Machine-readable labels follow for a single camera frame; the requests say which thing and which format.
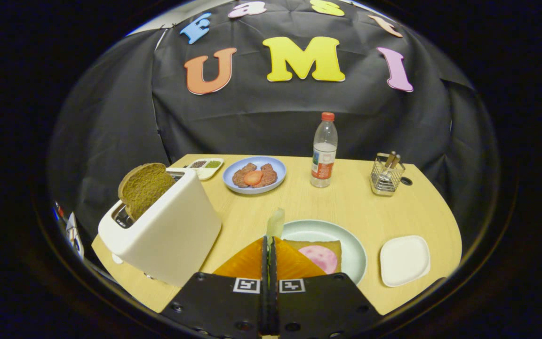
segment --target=bread slice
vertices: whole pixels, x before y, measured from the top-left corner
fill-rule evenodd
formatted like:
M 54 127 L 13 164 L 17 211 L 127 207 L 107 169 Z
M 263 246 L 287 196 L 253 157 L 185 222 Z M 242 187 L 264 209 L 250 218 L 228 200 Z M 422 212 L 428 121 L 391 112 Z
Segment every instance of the bread slice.
M 119 198 L 133 221 L 152 206 L 171 186 L 175 179 L 166 172 L 163 163 L 146 163 L 132 169 L 119 185 Z
M 284 240 L 288 245 L 294 247 L 295 249 L 299 250 L 303 247 L 311 246 L 311 245 L 319 245 L 323 246 L 330 251 L 332 251 L 336 258 L 338 258 L 338 266 L 336 267 L 335 273 L 342 272 L 342 245 L 340 244 L 340 240 L 336 241 L 295 241 L 295 240 Z

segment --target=light blue plate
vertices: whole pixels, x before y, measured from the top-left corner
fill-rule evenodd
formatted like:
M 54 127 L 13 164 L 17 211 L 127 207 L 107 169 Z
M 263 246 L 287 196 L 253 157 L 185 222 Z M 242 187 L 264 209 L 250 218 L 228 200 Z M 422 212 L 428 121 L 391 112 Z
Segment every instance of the light blue plate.
M 239 188 L 236 184 L 233 183 L 232 178 L 235 172 L 241 170 L 249 162 L 255 164 L 257 170 L 260 170 L 261 166 L 263 166 L 264 164 L 270 163 L 271 166 L 273 166 L 273 170 L 277 173 L 277 181 L 269 186 L 260 188 Z M 240 161 L 232 163 L 228 168 L 226 168 L 225 172 L 223 172 L 223 181 L 225 182 L 226 186 L 234 192 L 242 194 L 260 194 L 271 191 L 275 187 L 278 187 L 284 181 L 284 178 L 286 178 L 286 171 L 286 165 L 284 165 L 282 161 L 279 161 L 278 159 L 275 159 L 273 157 L 247 157 L 245 159 L 241 159 Z
M 367 271 L 367 253 L 361 241 L 348 230 L 323 220 L 297 220 L 284 225 L 284 240 L 336 241 L 342 247 L 342 272 L 359 284 Z

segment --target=letter m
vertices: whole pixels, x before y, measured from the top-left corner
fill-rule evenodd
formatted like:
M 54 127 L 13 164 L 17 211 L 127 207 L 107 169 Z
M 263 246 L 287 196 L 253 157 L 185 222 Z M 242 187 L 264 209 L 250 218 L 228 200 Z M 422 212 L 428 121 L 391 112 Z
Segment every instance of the letter m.
M 292 73 L 286 69 L 290 64 L 300 79 L 305 79 L 311 70 L 312 63 L 316 69 L 312 73 L 315 80 L 344 81 L 346 77 L 340 71 L 336 47 L 340 44 L 331 37 L 314 37 L 306 50 L 301 50 L 294 41 L 288 37 L 272 37 L 263 40 L 263 45 L 271 50 L 271 73 L 267 75 L 269 81 L 288 81 Z

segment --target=plastic water bottle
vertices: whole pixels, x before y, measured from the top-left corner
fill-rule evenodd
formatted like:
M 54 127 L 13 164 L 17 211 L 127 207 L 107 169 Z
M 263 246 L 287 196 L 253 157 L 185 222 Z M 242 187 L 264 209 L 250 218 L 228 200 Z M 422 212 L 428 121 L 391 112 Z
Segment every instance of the plastic water bottle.
M 334 126 L 334 114 L 321 113 L 321 124 L 315 132 L 312 142 L 311 185 L 329 186 L 336 150 L 338 149 L 338 131 Z

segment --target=blue letter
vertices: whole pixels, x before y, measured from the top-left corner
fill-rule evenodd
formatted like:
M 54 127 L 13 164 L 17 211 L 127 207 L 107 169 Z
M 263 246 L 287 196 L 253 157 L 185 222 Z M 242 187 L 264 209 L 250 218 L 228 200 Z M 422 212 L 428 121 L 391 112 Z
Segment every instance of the blue letter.
M 185 28 L 183 28 L 179 34 L 185 33 L 185 35 L 190 38 L 190 45 L 195 43 L 208 32 L 209 29 L 203 29 L 203 27 L 208 27 L 208 25 L 210 25 L 210 21 L 208 21 L 206 18 L 211 15 L 212 14 L 210 13 L 202 14 L 200 17 L 198 17 L 198 19 L 192 21 L 191 24 L 185 26 Z

